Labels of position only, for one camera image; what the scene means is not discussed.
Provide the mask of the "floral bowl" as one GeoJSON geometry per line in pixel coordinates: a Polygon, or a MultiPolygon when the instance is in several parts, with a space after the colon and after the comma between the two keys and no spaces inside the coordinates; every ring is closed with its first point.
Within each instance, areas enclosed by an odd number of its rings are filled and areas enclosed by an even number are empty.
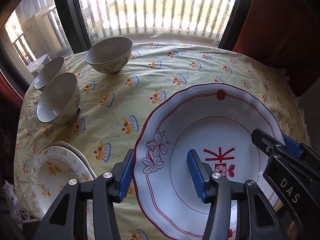
{"type": "Polygon", "coordinates": [[[73,73],[58,75],[40,95],[36,115],[44,124],[63,125],[72,122],[80,111],[81,94],[73,73]]]}
{"type": "Polygon", "coordinates": [[[93,45],[85,55],[85,61],[103,74],[119,72],[128,63],[133,41],[128,37],[115,36],[93,45]]]}
{"type": "Polygon", "coordinates": [[[34,89],[43,91],[56,76],[66,72],[66,61],[63,56],[56,57],[39,72],[34,81],[34,89]]]}

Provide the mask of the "yellow crown-print tablecloth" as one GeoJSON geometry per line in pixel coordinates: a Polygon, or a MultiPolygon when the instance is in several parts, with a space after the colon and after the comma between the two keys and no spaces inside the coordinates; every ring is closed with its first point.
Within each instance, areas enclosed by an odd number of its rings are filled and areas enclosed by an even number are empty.
{"type": "Polygon", "coordinates": [[[100,175],[134,146],[156,106],[191,85],[219,82],[248,91],[270,110],[282,132],[309,142],[286,71],[239,53],[185,43],[139,43],[133,47],[128,64],[116,74],[96,72],[86,63],[84,53],[67,57],[66,69],[76,75],[81,92],[81,112],[73,122],[39,122],[36,106],[41,93],[33,87],[22,103],[14,186],[19,204],[34,217],[39,212],[31,191],[32,167],[48,143],[71,144],[100,175]]]}

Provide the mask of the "plain white bottom plate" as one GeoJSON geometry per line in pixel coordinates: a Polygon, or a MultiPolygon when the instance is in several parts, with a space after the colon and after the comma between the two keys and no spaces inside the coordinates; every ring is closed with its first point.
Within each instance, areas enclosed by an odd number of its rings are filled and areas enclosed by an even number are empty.
{"type": "Polygon", "coordinates": [[[67,142],[64,142],[64,141],[58,141],[56,142],[56,144],[58,146],[62,146],[70,151],[72,151],[74,154],[76,154],[81,160],[82,162],[84,163],[84,165],[88,168],[89,172],[91,173],[92,177],[94,179],[97,178],[97,175],[95,174],[95,172],[92,170],[87,158],[77,149],[77,148],[74,148],[72,145],[68,144],[67,142]]]}

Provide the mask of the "white plate yellow flowers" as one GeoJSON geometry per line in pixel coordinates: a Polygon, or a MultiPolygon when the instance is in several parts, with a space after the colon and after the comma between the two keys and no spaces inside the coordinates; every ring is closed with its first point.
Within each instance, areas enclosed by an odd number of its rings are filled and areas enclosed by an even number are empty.
{"type": "Polygon", "coordinates": [[[85,161],[63,146],[49,146],[35,158],[31,170],[31,193],[42,219],[55,198],[71,180],[87,182],[97,176],[85,161]]]}

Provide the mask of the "red curtain right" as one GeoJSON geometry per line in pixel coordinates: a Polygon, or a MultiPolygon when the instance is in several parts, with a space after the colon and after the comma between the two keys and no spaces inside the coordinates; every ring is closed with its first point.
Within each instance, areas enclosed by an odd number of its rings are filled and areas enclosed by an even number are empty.
{"type": "Polygon", "coordinates": [[[303,0],[252,0],[233,50],[285,69],[301,96],[319,79],[319,16],[303,0]]]}

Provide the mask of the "red curtain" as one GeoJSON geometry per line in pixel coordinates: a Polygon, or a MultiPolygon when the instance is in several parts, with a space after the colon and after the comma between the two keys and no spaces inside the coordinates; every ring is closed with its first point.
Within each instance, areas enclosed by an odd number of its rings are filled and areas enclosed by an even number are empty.
{"type": "Polygon", "coordinates": [[[319,79],[319,16],[303,0],[252,0],[233,50],[285,69],[301,96],[319,79]]]}
{"type": "Polygon", "coordinates": [[[1,73],[1,107],[10,107],[15,110],[20,110],[22,103],[22,98],[11,87],[5,76],[1,73]]]}

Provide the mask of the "red curtain left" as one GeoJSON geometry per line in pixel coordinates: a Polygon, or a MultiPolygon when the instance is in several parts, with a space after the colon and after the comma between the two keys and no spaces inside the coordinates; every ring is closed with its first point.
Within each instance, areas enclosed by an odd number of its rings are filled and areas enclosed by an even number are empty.
{"type": "Polygon", "coordinates": [[[1,107],[10,107],[15,110],[20,110],[22,103],[22,98],[11,87],[5,76],[1,73],[1,107]]]}

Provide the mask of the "white air conditioner unit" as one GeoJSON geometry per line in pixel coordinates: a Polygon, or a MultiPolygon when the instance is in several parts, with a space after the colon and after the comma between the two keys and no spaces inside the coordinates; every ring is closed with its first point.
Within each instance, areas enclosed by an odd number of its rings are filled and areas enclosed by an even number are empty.
{"type": "Polygon", "coordinates": [[[39,72],[44,68],[46,64],[48,64],[51,61],[51,58],[47,55],[44,54],[32,63],[27,65],[27,69],[29,72],[34,76],[37,77],[39,72]]]}

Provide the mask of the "balcony railing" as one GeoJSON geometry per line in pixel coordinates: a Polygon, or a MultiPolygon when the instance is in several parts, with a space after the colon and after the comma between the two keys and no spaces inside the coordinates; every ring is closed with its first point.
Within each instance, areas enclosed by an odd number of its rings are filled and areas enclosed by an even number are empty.
{"type": "Polygon", "coordinates": [[[219,42],[235,0],[79,0],[92,43],[111,36],[178,38],[219,42]]]}

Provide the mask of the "hanging beige cloth outside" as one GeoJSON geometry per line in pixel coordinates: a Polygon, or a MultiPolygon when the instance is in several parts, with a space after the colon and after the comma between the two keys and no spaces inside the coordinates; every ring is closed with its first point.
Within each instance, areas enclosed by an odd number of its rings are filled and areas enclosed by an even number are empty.
{"type": "Polygon", "coordinates": [[[21,15],[24,19],[37,14],[46,7],[51,7],[54,0],[22,0],[19,4],[21,15]]]}

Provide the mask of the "black window frame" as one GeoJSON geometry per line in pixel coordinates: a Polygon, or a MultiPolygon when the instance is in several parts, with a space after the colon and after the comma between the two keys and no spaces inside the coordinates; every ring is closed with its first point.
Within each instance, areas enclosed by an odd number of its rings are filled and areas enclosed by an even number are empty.
{"type": "Polygon", "coordinates": [[[63,30],[73,53],[91,48],[79,0],[54,0],[63,30]]]}

